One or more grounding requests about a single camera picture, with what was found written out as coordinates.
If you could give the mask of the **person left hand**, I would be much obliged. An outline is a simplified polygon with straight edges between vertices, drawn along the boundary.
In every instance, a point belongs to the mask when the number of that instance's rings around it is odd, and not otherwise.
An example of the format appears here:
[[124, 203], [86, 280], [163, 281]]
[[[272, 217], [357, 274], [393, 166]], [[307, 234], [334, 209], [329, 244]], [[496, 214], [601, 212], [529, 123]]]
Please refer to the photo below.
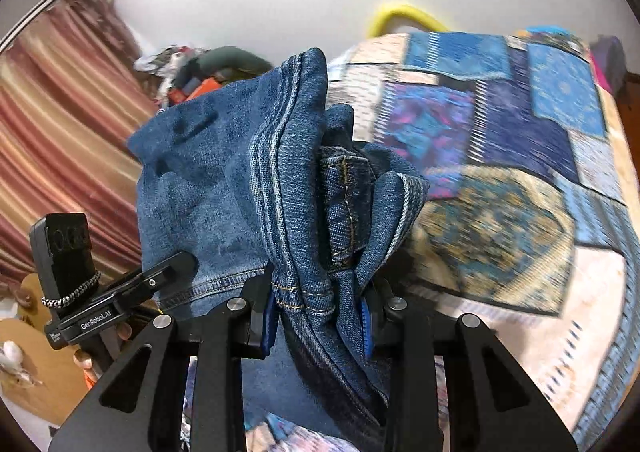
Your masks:
[[83, 340], [74, 352], [74, 363], [96, 382], [119, 357], [131, 336], [132, 328], [128, 323], [117, 323], [99, 335]]

